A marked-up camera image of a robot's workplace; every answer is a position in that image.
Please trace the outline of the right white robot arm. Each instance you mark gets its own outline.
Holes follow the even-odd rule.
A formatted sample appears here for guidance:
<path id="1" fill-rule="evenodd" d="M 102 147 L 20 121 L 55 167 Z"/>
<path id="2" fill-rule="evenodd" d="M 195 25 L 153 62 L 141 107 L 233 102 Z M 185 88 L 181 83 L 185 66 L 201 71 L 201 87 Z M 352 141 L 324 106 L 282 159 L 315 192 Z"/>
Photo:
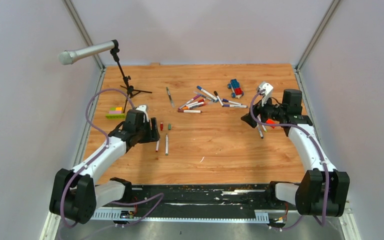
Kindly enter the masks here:
<path id="1" fill-rule="evenodd" d="M 350 177 L 339 171 L 329 160 L 315 136 L 315 127 L 308 115 L 303 114 L 302 92 L 286 89 L 281 103 L 274 103 L 271 89 L 260 86 L 251 101 L 249 112 L 241 120 L 252 128 L 257 126 L 281 127 L 293 143 L 305 170 L 300 183 L 271 181 L 266 204 L 278 209 L 283 204 L 296 207 L 304 216 L 340 217 L 343 215 Z"/>

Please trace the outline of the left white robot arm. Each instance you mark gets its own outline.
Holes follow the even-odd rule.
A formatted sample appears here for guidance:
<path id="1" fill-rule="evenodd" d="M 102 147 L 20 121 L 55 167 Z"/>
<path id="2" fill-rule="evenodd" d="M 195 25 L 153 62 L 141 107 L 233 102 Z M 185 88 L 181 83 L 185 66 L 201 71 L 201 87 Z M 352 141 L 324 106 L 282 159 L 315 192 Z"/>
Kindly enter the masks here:
<path id="1" fill-rule="evenodd" d="M 130 109 L 125 120 L 108 134 L 108 140 L 92 155 L 72 169 L 62 168 L 55 174 L 49 211 L 85 224 L 97 208 L 111 202 L 129 206 L 133 201 L 129 181 L 113 177 L 105 184 L 97 184 L 97 180 L 136 144 L 159 139 L 157 119 L 149 117 L 148 106 Z"/>

